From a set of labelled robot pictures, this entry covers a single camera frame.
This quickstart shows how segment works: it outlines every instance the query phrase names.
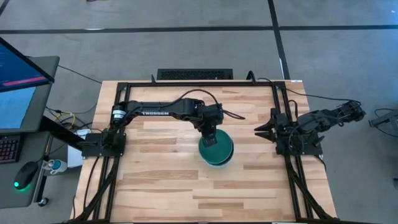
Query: wooden table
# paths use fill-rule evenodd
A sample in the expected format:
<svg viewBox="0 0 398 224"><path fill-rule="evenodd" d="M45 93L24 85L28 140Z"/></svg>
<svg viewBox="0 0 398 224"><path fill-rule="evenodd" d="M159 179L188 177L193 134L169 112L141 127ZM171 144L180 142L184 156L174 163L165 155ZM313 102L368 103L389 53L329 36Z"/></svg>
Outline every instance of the wooden table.
<svg viewBox="0 0 398 224"><path fill-rule="evenodd" d="M103 82L93 128L108 126L116 85L114 81ZM304 93L302 82L286 81L286 85ZM130 100L173 101L193 88L137 87L131 89ZM206 165L198 153L200 133L189 122L161 116L138 117L126 128L127 145L119 164L111 222L295 220L284 159L275 153L275 144L254 135L254 128L269 120L270 109L274 107L271 88L204 86L202 89L214 94L224 109L246 117L241 121L225 116L223 124L218 126L234 141L231 162L222 169ZM288 93L289 99L298 103L299 114L309 112L305 96ZM210 96L202 92L187 97L213 104ZM82 211L94 160L87 159L81 170L76 215ZM324 166L313 156L303 156L302 160L309 191L326 212L335 216ZM99 159L87 203L97 191L101 165ZM298 197L305 217L301 193ZM107 198L106 192L100 218L104 217Z"/></svg>

